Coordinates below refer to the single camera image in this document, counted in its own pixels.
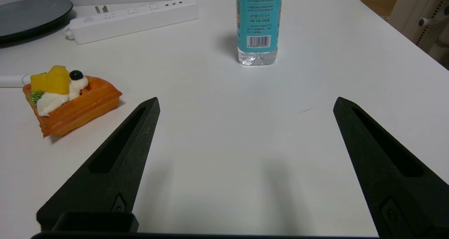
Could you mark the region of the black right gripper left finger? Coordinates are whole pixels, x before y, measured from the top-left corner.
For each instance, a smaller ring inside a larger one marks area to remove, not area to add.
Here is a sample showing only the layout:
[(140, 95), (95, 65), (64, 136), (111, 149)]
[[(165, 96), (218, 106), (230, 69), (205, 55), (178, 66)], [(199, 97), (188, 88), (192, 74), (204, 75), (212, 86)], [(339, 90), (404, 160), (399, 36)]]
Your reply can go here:
[(38, 210), (41, 230), (66, 212), (132, 212), (159, 113), (157, 97), (138, 105)]

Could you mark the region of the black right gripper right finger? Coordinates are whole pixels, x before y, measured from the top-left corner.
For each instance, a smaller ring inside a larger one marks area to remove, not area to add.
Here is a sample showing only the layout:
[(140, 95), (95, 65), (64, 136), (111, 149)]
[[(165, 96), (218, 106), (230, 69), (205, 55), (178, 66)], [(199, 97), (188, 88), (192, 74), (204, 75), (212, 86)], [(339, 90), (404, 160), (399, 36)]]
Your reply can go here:
[(447, 238), (448, 184), (356, 103), (333, 112), (380, 238)]

